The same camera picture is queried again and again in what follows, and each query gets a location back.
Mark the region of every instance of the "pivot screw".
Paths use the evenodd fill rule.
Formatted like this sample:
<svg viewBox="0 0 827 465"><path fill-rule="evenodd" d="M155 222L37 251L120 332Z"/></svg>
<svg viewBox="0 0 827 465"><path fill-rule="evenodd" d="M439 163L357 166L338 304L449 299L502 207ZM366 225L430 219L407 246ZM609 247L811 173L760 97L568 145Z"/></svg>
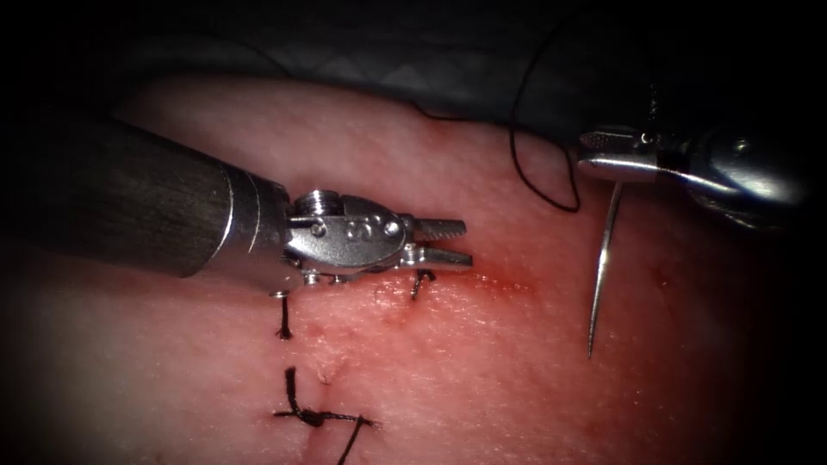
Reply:
<svg viewBox="0 0 827 465"><path fill-rule="evenodd" d="M390 237L399 234L399 223L396 221L388 221L388 223L385 224L385 234L388 234Z"/></svg>

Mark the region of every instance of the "skin surface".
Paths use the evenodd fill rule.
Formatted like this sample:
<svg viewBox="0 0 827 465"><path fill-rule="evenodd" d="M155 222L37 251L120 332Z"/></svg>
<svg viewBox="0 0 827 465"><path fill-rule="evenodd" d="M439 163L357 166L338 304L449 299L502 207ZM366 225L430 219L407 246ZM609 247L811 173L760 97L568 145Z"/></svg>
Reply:
<svg viewBox="0 0 827 465"><path fill-rule="evenodd" d="M500 127L290 81L190 76L117 115L283 184L465 220L444 247L474 255L410 299L388 272L280 306L229 283L180 280L13 244L6 338L25 366L39 453L64 463L335 463L353 424L314 429L299 406L362 414L347 463L665 462L726 458L746 407L756 315L775 276L753 244L679 193L630 186L594 358L588 306L611 186L579 178L579 214L518 179ZM565 164L525 135L538 187L570 202Z"/></svg>

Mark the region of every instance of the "surgical needle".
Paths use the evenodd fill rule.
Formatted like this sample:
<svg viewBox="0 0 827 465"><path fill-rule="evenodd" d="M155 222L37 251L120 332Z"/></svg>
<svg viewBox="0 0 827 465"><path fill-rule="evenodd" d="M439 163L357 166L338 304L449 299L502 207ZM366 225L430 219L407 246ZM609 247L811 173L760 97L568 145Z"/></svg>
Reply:
<svg viewBox="0 0 827 465"><path fill-rule="evenodd" d="M609 201L609 213L606 217L606 225L603 227L603 242L600 244L600 257L597 259L597 279L594 282L594 297L592 297L592 316L588 324L588 358L592 358L594 330L597 327L597 311L600 304L600 294L603 292L603 280L606 277L606 268L609 264L609 243L612 242L614 219L618 214L620 192L622 189L623 183L614 184L612 199Z"/></svg>

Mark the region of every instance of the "metal tip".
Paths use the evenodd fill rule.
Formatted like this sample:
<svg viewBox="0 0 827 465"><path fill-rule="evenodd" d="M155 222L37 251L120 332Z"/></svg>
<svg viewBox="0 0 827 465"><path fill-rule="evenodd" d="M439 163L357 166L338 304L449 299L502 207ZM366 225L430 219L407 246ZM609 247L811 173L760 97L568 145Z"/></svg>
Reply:
<svg viewBox="0 0 827 465"><path fill-rule="evenodd" d="M402 252L399 268L465 271L473 266L471 255L433 247L409 245Z"/></svg>
<svg viewBox="0 0 827 465"><path fill-rule="evenodd" d="M467 232L462 220L420 220L413 219L413 240L428 242L463 236Z"/></svg>
<svg viewBox="0 0 827 465"><path fill-rule="evenodd" d="M603 242L600 243L600 256L597 259L597 278L594 281L594 296L592 297L592 313L588 323L588 358L592 358L594 347L594 333L597 329L597 313L600 308L600 295L603 293L603 281L606 277L606 268L609 264L609 245L612 242L612 231L614 220L618 215L620 205L620 193L623 190L623 183L615 183L612 191L612 199L609 202L609 213L606 216L606 224L603 227Z"/></svg>

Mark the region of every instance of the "sutured incision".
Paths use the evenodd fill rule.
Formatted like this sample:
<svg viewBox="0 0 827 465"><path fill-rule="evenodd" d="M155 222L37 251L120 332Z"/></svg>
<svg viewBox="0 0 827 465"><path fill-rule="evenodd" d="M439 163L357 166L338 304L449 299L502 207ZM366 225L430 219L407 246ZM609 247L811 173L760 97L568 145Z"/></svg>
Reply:
<svg viewBox="0 0 827 465"><path fill-rule="evenodd" d="M362 425L377 425L375 421L366 419L362 415L354 417L352 415L343 415L341 413L315 412L309 408L299 408L299 403L295 399L295 367L289 367L286 370L284 370L284 380L287 384L287 401L290 404L290 410L287 412L274 412L274 417L296 417L300 419L302 423L313 426L314 428L321 427L327 419L352 421L356 423L356 427L353 429L351 438L350 440L348 440L347 445L345 446L345 451L339 458L339 465L345 463L345 459L347 458L348 454L350 454L351 448L353 447L353 444L356 442L356 437L359 434L359 430L362 429Z"/></svg>

